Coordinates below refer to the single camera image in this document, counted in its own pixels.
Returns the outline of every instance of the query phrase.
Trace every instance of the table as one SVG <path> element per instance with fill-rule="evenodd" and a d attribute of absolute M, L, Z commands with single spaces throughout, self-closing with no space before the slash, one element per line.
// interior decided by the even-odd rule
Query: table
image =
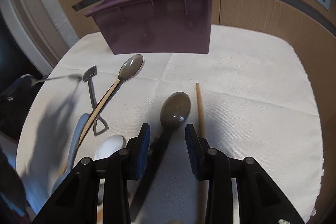
<path fill-rule="evenodd" d="M 93 83 L 99 100 L 130 56 L 113 55 L 100 33 L 89 34 L 67 52 L 50 77 L 83 74 L 97 65 Z M 323 174 L 322 133 L 310 82 L 293 48 L 271 35 L 213 25 L 207 55 L 143 56 L 142 71 L 123 84 L 101 113 L 110 129 L 95 137 L 91 128 L 75 164 L 84 156 L 93 158 L 109 136 L 137 136 L 144 122 L 151 126 L 153 139 L 161 132 L 162 104 L 177 91 L 189 95 L 187 122 L 197 127 L 194 86 L 199 82 L 209 145 L 229 157 L 254 157 L 308 221 Z M 50 195 L 79 117 L 91 111 L 87 83 L 47 81 L 38 93 L 16 157 L 17 172 L 36 212 Z M 135 187 L 129 184 L 130 192 Z M 172 137 L 137 223 L 194 223 L 196 188 L 181 128 Z M 237 206 L 235 194 L 235 223 Z"/>

